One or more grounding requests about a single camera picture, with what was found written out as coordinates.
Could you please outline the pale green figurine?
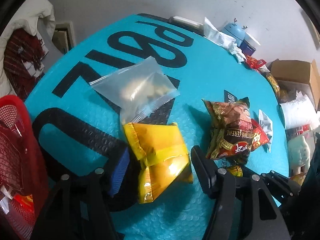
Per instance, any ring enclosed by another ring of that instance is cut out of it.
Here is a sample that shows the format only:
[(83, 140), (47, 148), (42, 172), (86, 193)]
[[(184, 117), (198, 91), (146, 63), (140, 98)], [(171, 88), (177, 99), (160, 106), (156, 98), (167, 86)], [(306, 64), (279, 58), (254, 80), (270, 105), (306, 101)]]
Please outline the pale green figurine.
[(287, 143), (287, 149), (289, 153), (289, 166), (292, 171), (292, 175), (298, 175), (308, 172), (310, 168), (310, 147), (308, 146), (306, 139), (303, 135), (299, 135)]

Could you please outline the small yellow candy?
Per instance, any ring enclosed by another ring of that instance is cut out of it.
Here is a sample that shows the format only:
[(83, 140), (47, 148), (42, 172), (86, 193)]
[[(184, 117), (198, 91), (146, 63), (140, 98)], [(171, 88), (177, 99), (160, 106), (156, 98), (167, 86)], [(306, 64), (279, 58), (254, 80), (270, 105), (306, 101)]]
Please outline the small yellow candy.
[(227, 167), (226, 170), (235, 177), (243, 177), (243, 170), (240, 165)]

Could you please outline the red plastic mesh basket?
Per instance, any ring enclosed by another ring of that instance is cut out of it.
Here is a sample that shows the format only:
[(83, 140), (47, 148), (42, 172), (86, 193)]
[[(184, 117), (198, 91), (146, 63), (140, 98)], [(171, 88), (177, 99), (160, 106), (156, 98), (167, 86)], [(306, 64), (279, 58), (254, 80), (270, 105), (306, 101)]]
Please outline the red plastic mesh basket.
[(19, 239), (30, 239), (48, 197), (44, 159), (24, 102), (1, 98), (1, 218)]

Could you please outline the bright red snack bag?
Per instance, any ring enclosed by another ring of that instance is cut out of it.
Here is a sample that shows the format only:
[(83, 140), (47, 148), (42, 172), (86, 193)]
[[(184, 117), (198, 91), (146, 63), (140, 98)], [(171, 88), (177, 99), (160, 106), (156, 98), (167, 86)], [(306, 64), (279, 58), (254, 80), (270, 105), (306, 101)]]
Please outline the bright red snack bag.
[(251, 152), (255, 151), (260, 146), (267, 144), (270, 142), (268, 136), (264, 132), (263, 128), (259, 125), (257, 121), (251, 119), (252, 126), (253, 126), (253, 141)]

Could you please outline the white silver snack bag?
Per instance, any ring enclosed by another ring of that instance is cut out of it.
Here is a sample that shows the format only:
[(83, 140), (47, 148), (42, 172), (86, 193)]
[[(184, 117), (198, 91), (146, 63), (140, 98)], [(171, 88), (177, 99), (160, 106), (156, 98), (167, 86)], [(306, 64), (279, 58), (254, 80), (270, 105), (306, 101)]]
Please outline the white silver snack bag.
[(269, 139), (269, 142), (266, 143), (265, 148), (268, 150), (268, 152), (271, 152), (271, 145), (273, 141), (273, 122), (262, 110), (259, 110), (258, 120), (259, 125), (262, 127), (264, 133)]

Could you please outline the brown red snack bag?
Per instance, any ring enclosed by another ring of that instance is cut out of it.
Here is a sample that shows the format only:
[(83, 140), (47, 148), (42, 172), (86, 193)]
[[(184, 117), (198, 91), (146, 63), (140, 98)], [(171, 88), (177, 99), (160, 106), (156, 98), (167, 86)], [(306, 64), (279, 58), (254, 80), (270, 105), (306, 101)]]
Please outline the brown red snack bag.
[(249, 98), (245, 97), (234, 103), (202, 101), (212, 121), (206, 158), (247, 164), (254, 135)]

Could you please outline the yellow patterned snack bag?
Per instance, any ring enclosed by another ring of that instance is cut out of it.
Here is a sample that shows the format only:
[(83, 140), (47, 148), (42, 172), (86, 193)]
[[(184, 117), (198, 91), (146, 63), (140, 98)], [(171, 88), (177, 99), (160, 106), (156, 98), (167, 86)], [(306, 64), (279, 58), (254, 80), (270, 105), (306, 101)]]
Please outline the yellow patterned snack bag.
[(271, 85), (275, 95), (277, 98), (280, 97), (280, 87), (276, 81), (276, 79), (273, 77), (271, 73), (266, 73), (265, 78), (268, 80), (269, 84)]

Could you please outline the black QR label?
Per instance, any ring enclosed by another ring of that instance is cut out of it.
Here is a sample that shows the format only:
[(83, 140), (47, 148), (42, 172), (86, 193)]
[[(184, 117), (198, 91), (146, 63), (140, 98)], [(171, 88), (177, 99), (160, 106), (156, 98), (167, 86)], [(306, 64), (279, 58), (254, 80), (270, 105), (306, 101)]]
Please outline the black QR label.
[(238, 101), (238, 98), (229, 91), (224, 90), (224, 101), (226, 103), (235, 103)]

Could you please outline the cardboard box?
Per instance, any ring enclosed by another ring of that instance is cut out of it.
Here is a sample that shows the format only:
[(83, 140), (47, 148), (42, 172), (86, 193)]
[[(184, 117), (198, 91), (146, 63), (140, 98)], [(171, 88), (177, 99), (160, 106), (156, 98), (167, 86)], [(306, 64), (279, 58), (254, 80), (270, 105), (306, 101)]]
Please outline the cardboard box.
[(319, 106), (319, 71), (316, 60), (312, 62), (298, 60), (275, 60), (271, 63), (271, 74), (280, 81), (308, 86), (305, 92), (315, 110)]

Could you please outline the small red wrapper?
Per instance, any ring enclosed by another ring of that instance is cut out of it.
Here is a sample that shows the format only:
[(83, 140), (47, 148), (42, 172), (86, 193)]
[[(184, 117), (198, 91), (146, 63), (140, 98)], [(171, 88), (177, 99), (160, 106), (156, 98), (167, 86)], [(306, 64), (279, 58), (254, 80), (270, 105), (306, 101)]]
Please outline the small red wrapper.
[(263, 59), (257, 60), (249, 55), (245, 55), (246, 61), (245, 63), (249, 66), (251, 69), (259, 69), (260, 67), (264, 66), (266, 64), (266, 61)]

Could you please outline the clear zip bag with nuts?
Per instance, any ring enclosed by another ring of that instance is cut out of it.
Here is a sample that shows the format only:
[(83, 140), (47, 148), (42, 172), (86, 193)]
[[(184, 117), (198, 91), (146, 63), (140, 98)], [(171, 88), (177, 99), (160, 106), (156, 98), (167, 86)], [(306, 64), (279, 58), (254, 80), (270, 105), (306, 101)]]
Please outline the clear zip bag with nuts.
[(122, 125), (143, 120), (180, 94), (151, 56), (89, 84), (120, 107)]

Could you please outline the white lidded blue jar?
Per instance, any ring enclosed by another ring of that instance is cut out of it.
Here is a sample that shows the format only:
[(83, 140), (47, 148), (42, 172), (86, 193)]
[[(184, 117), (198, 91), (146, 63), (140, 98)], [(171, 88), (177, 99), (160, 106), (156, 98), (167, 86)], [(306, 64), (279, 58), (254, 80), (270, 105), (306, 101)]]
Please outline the white lidded blue jar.
[(251, 34), (245, 33), (245, 37), (240, 44), (240, 49), (243, 54), (252, 56), (256, 49), (261, 46), (261, 44), (254, 38)]

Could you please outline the red plaid scarf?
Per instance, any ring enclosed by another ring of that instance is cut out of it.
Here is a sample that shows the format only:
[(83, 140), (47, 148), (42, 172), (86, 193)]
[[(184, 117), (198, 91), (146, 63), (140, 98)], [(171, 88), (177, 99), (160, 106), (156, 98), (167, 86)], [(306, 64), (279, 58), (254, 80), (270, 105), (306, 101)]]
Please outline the red plaid scarf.
[(9, 38), (4, 51), (4, 71), (22, 101), (44, 76), (42, 60), (47, 53), (43, 39), (22, 28), (15, 30)]

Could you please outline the blue deer humidifier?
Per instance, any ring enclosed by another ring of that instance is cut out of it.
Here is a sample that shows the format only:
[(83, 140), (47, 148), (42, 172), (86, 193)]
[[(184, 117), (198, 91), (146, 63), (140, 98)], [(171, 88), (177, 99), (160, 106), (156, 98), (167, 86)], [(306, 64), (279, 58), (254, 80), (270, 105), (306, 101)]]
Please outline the blue deer humidifier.
[(242, 44), (245, 35), (246, 35), (246, 29), (248, 26), (246, 25), (240, 25), (238, 23), (237, 18), (233, 20), (233, 22), (227, 23), (221, 30), (224, 34), (227, 34), (233, 38), (235, 38), (235, 43), (238, 47)]

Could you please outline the crumpled white tissue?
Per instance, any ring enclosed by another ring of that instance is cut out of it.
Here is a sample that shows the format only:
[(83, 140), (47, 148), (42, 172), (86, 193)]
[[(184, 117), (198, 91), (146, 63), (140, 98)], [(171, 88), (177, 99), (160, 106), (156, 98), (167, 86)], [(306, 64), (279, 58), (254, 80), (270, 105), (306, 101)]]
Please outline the crumpled white tissue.
[(222, 33), (221, 31), (218, 31), (206, 17), (204, 18), (203, 22), (203, 35), (205, 38), (233, 55), (239, 64), (246, 61), (246, 56), (238, 47), (236, 39), (232, 36)]

